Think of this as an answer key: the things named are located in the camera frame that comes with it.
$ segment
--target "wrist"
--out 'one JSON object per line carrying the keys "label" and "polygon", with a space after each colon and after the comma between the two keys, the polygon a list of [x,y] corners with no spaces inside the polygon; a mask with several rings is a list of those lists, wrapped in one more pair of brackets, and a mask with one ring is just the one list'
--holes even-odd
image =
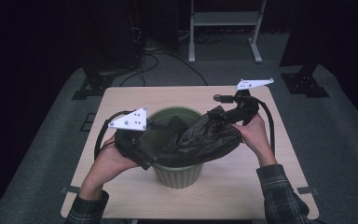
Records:
{"label": "wrist", "polygon": [[268,165],[272,165],[272,164],[278,164],[271,149],[258,151],[255,154],[257,156],[258,163],[260,164],[260,167],[268,166]]}
{"label": "wrist", "polygon": [[84,200],[96,201],[101,199],[102,191],[103,185],[95,184],[92,179],[88,180],[86,178],[81,185],[78,196]]}

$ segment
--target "hand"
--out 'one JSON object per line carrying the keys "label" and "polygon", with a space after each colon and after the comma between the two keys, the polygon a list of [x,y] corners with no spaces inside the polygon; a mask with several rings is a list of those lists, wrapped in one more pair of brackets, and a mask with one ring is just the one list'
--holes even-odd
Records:
{"label": "hand", "polygon": [[122,172],[137,167],[138,165],[123,157],[114,145],[115,137],[112,136],[103,143],[95,162],[83,181],[79,191],[79,197],[85,200],[98,200],[101,198],[103,184],[114,179]]}
{"label": "hand", "polygon": [[255,153],[260,166],[277,163],[269,145],[264,120],[259,114],[255,115],[246,126],[237,124],[232,126],[240,130],[243,141]]}

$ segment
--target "dark background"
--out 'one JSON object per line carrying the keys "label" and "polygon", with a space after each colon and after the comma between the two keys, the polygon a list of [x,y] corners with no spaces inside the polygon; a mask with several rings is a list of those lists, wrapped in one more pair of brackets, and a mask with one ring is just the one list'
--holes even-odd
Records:
{"label": "dark background", "polygon": [[[199,9],[231,10],[254,7],[257,1],[196,2]],[[189,1],[171,3],[178,29],[185,29]],[[83,13],[90,21],[86,27],[98,31],[95,15]],[[0,0],[0,198],[63,84],[84,65],[74,47],[81,45],[75,42],[78,28],[65,1]],[[358,2],[270,1],[262,32],[291,32],[282,65],[302,64],[309,54],[317,57],[358,108]],[[98,36],[88,38],[99,43]]]}

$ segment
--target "trash bin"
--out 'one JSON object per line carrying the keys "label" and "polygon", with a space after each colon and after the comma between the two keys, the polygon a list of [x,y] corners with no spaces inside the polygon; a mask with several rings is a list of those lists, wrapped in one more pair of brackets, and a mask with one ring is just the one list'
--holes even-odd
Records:
{"label": "trash bin", "polygon": [[[160,109],[148,119],[150,122],[169,125],[172,118],[177,117],[185,124],[186,128],[189,128],[196,123],[201,116],[202,114],[194,109],[183,106],[173,106]],[[145,132],[145,141],[155,154],[159,154],[159,152],[164,150],[170,137],[170,131],[149,128]],[[153,169],[159,182],[163,185],[172,189],[184,189],[198,180],[202,165],[203,163],[185,167],[167,167],[157,162],[153,164]]]}

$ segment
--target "gray carpet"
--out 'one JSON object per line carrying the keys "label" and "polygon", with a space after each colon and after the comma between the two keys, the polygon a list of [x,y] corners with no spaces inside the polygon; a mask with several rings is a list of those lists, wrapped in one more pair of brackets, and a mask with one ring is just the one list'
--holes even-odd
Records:
{"label": "gray carpet", "polygon": [[[322,66],[314,73],[330,98],[291,95],[281,73],[298,67],[280,68],[288,34],[260,34],[257,41],[262,64],[256,64],[243,35],[226,35],[211,45],[196,45],[196,63],[191,65],[209,85],[235,86],[241,78],[273,77],[269,85],[292,141],[301,167],[314,195],[320,217],[327,224],[358,223],[358,111],[339,87],[333,74]],[[148,47],[158,47],[148,42]],[[205,85],[200,76],[177,58],[187,62],[187,44],[178,50],[165,48],[149,52],[158,66],[143,73],[146,86]],[[142,70],[156,59],[144,56]],[[131,74],[117,77],[119,86]],[[85,74],[81,68],[72,74],[50,109],[19,170],[0,202],[0,223],[63,223],[63,186],[71,183],[88,133],[79,131],[88,113],[97,112],[101,96],[72,101]],[[134,76],[123,86],[142,86]],[[118,220],[107,220],[117,223]]]}

